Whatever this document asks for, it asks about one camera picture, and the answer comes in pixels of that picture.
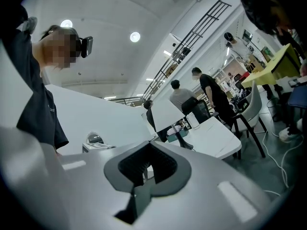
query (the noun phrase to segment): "window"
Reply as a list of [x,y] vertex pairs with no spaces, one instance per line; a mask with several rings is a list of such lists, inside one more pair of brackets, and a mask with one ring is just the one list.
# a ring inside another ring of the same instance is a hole
[[251,33],[249,33],[247,30],[244,30],[244,33],[243,33],[243,37],[242,39],[249,43],[251,41],[251,39],[253,38],[253,35]]

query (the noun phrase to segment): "white chair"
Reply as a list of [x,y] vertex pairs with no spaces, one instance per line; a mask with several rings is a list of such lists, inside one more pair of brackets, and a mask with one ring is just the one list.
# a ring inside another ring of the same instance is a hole
[[[234,125],[232,126],[231,131],[236,134],[237,137],[240,137],[240,133],[246,131],[247,132],[247,138],[249,137],[249,133],[254,138],[258,149],[262,155],[263,158],[265,158],[264,151],[262,149],[262,146],[254,133],[254,128],[258,121],[260,122],[261,126],[264,129],[264,132],[267,131],[263,121],[259,117],[259,112],[262,108],[262,101],[260,98],[260,94],[257,88],[257,85],[255,81],[253,81],[253,86],[251,90],[251,94],[249,94],[246,97],[247,101],[249,102],[249,106],[247,109],[234,116]],[[238,152],[238,158],[241,159],[241,150]]]

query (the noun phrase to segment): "black shirt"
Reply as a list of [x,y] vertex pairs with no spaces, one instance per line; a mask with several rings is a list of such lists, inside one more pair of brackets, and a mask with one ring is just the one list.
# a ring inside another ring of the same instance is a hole
[[59,123],[52,93],[45,88],[39,64],[32,55],[31,36],[14,29],[6,33],[3,43],[12,63],[33,91],[17,127],[56,149],[65,146],[68,140]]
[[211,90],[212,90],[212,98],[213,98],[213,102],[214,100],[225,94],[220,86],[215,82],[215,80],[210,77],[209,75],[207,74],[202,74],[201,77],[200,77],[200,83],[201,83],[201,88],[202,90],[205,92],[205,94],[207,95],[206,93],[206,87],[210,86],[211,87]]

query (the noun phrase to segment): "yellow board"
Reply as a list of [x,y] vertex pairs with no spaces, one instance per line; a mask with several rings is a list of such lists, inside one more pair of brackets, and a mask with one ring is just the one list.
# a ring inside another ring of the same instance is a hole
[[285,56],[285,53],[288,53],[292,60],[300,66],[301,64],[298,62],[297,56],[295,54],[294,49],[291,44],[287,44],[283,46],[274,56],[273,59],[267,63],[267,67],[259,72],[251,73],[243,82],[242,86],[244,88],[251,87],[253,81],[256,82],[257,85],[264,84],[276,84],[276,80],[282,79],[284,77],[295,77],[299,76],[299,72],[292,64],[290,59]]

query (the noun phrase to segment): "gray shirt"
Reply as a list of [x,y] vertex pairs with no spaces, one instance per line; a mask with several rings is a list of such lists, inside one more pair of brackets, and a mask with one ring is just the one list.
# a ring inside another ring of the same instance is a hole
[[171,94],[169,100],[182,112],[181,105],[191,97],[196,98],[196,95],[192,91],[187,89],[178,89]]

